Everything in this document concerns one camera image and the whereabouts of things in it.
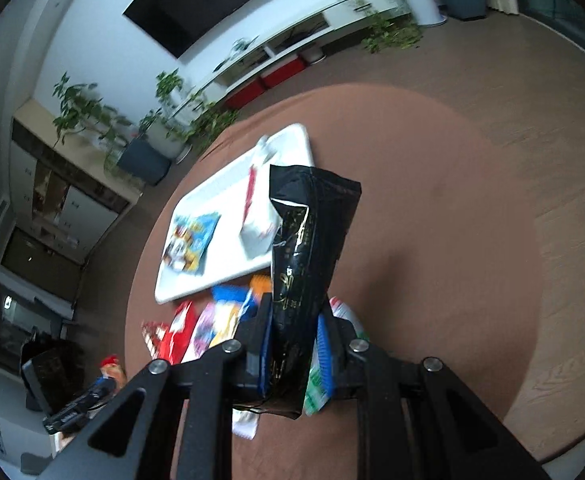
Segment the left hand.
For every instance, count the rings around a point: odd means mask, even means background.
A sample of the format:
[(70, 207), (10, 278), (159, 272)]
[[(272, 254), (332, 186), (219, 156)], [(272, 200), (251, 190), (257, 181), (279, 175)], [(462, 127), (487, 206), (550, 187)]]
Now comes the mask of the left hand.
[(56, 432), (56, 434), (53, 435), (53, 456), (59, 454), (73, 439), (74, 434), (64, 434), (61, 431)]

